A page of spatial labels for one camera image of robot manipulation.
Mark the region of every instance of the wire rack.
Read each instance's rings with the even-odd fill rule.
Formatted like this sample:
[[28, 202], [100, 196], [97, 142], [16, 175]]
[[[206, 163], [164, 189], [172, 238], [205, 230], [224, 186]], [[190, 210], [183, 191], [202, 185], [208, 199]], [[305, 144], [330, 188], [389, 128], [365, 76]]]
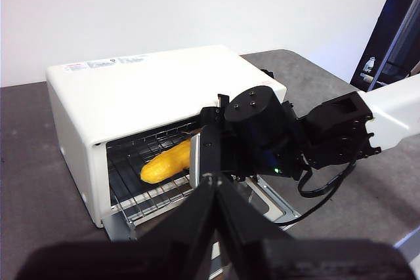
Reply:
[[143, 223], [177, 206], [192, 192], [188, 170], [158, 184], [140, 179], [142, 167], [198, 128], [197, 117], [107, 143], [111, 206], [128, 222]]

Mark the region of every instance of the toaster oven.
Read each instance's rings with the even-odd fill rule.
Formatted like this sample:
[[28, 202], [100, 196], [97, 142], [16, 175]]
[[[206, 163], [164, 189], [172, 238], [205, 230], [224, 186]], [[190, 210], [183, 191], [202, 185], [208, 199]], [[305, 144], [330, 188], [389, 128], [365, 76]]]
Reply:
[[[140, 170], [197, 129], [200, 110], [217, 106], [218, 94], [233, 99], [268, 85], [282, 101], [286, 92], [221, 45], [53, 66], [47, 84], [62, 155], [94, 224], [110, 239], [135, 239], [137, 227], [191, 193], [188, 171], [147, 184]], [[297, 216], [264, 178], [236, 186], [273, 221]]]

